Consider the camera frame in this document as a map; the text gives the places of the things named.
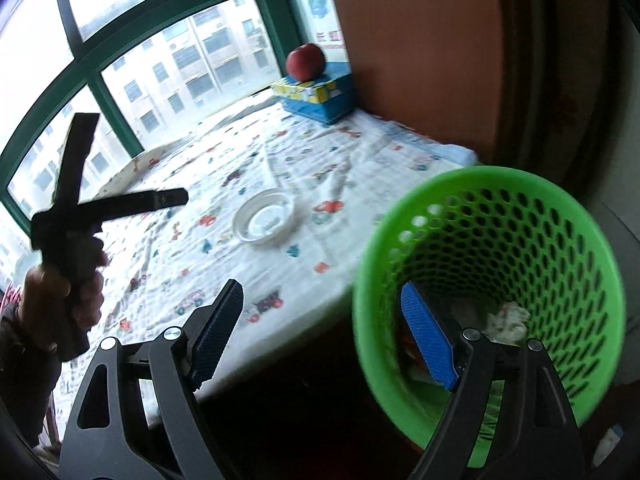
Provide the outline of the person's left hand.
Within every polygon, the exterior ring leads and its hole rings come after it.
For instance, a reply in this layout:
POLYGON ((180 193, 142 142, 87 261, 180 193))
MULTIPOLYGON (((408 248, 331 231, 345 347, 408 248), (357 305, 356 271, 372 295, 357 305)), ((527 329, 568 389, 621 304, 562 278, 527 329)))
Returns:
MULTIPOLYGON (((104 278, 99 268, 107 265, 108 258, 99 238, 85 238, 80 247, 88 257, 92 277, 79 289, 79 298, 72 302, 70 314, 78 328, 87 333, 101 318, 104 278)), ((52 351, 62 340, 65 299, 71 292, 72 285, 55 266, 40 263, 28 270, 17 316, 22 329, 40 349, 52 351)))

